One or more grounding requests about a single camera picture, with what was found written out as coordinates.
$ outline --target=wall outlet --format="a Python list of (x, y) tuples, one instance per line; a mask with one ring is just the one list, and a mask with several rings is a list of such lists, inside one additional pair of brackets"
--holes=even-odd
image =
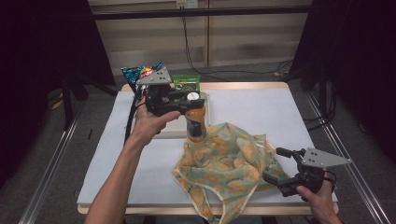
[(187, 0), (187, 8), (198, 8), (198, 0)]
[(176, 0), (176, 8), (198, 8), (198, 0)]
[(176, 8), (177, 9), (187, 8), (187, 0), (176, 0)]

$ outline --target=orange bottle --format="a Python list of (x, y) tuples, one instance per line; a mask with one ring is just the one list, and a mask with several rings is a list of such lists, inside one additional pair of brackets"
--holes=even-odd
[(196, 106), (184, 115), (187, 121), (187, 137), (192, 142), (202, 142), (206, 137), (205, 100), (198, 101), (194, 102)]

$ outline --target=aluminum rail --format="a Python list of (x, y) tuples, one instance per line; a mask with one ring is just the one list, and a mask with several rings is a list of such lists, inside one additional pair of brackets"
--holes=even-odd
[(171, 17), (202, 17), (202, 16), (232, 16), (232, 15), (255, 15), (255, 14), (290, 14), (307, 13), (318, 10), (318, 7), (222, 7), (222, 8), (185, 8), (163, 9), (145, 11), (106, 11), (93, 12), (92, 17), (96, 21), (147, 19), (147, 18), (171, 18)]
[[(309, 104), (311, 104), (312, 109), (314, 110), (315, 114), (318, 117), (322, 117), (322, 113), (319, 109), (319, 103), (312, 92), (308, 92), (306, 94), (308, 98)], [(339, 138), (337, 132), (332, 127), (330, 123), (326, 123), (324, 119), (319, 120), (322, 124), (324, 132), (327, 134), (329, 140), (332, 143), (336, 153), (339, 156), (352, 159), (347, 152), (346, 147), (342, 143), (341, 139)], [(367, 208), (369, 209), (371, 215), (373, 216), (375, 223), (377, 224), (390, 224), (389, 218), (385, 214), (384, 209), (382, 208), (381, 203), (376, 198), (370, 187), (368, 186), (367, 182), (364, 180), (361, 172), (359, 171), (358, 167), (355, 165), (354, 162), (350, 163), (349, 165), (345, 165), (346, 171), (351, 178), (353, 184), (355, 185), (358, 193), (361, 195), (364, 203), (366, 204)]]
[(47, 193), (50, 190), (50, 184), (52, 183), (53, 178), (56, 175), (56, 172), (59, 168), (59, 165), (62, 161), (62, 157), (64, 156), (64, 152), (67, 149), (67, 146), (70, 142), (70, 139), (73, 136), (74, 130), (77, 127), (78, 119), (82, 113), (83, 107), (85, 105), (85, 101), (81, 102), (78, 108), (78, 112), (73, 119), (71, 125), (67, 130), (64, 131), (61, 140), (58, 143), (58, 146), (55, 149), (55, 152), (49, 162), (49, 166), (47, 167), (46, 172), (41, 178), (40, 183), (38, 184), (34, 195), (32, 196), (30, 202), (26, 206), (22, 217), (20, 219), (19, 224), (33, 224), (38, 216), (38, 213), (41, 209), (41, 206), (47, 196)]

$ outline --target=bottle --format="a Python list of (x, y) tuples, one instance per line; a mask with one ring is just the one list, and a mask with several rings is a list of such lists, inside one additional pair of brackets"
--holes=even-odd
[(185, 114), (187, 121), (187, 137), (192, 142), (198, 143), (204, 141), (204, 139), (206, 138), (205, 99), (195, 100), (197, 99), (196, 95), (190, 96), (190, 94), (188, 96), (188, 99), (192, 99), (192, 107)]

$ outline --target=cloth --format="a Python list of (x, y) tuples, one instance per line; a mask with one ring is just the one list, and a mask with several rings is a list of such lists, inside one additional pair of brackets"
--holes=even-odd
[[(271, 188), (273, 185), (262, 179), (264, 171), (278, 179), (288, 178), (264, 134), (252, 136), (231, 123), (208, 127), (204, 141), (193, 143), (186, 138), (183, 147), (184, 154), (172, 175), (198, 215), (211, 224), (231, 222), (255, 190)], [(210, 210), (206, 189), (221, 200), (221, 218)]]

